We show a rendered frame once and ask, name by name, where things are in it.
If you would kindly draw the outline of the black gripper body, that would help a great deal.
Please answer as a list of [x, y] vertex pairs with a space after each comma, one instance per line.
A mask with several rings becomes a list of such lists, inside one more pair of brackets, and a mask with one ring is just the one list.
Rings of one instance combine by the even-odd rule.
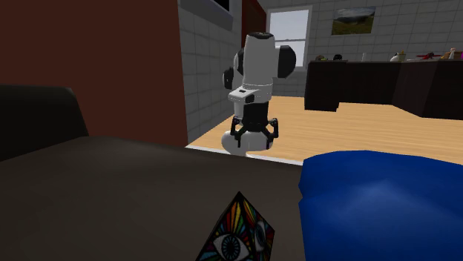
[[250, 132], [261, 132], [269, 124], [269, 103], [252, 103], [243, 106], [243, 127]]

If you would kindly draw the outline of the white framed window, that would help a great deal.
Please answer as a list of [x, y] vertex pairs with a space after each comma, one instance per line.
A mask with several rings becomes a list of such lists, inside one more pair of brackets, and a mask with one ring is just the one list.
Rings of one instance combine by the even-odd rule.
[[275, 36], [276, 46], [290, 46], [296, 54], [296, 71], [306, 69], [312, 5], [267, 10], [266, 29]]

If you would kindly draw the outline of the dark brown sofa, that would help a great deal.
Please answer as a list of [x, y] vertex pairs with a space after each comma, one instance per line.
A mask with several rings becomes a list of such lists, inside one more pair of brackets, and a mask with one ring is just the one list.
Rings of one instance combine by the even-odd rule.
[[0, 261], [195, 261], [242, 193], [305, 261], [301, 167], [89, 136], [72, 90], [0, 85]]

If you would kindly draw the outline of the colourful eye print box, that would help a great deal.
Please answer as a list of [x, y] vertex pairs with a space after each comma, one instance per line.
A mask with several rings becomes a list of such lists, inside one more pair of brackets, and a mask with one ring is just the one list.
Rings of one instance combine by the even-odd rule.
[[195, 261], [270, 261], [274, 228], [237, 192]]

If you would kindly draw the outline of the landscape wall picture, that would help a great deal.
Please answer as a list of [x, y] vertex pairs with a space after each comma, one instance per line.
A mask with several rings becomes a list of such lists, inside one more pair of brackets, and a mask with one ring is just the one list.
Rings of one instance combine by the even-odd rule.
[[338, 9], [333, 14], [332, 35], [371, 33], [376, 7]]

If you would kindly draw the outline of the grey framed dark window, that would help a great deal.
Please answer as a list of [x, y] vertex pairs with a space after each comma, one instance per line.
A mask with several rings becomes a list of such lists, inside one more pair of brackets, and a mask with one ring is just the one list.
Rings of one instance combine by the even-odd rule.
[[225, 30], [232, 30], [233, 15], [214, 0], [182, 0], [182, 8]]

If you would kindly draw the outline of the dark counter with small items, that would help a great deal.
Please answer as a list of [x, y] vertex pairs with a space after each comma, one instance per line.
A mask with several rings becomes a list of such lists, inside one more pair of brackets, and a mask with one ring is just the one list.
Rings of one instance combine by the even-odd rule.
[[393, 105], [422, 118], [463, 121], [463, 51], [400, 62], [315, 60], [308, 64], [304, 108], [335, 112], [342, 102]]

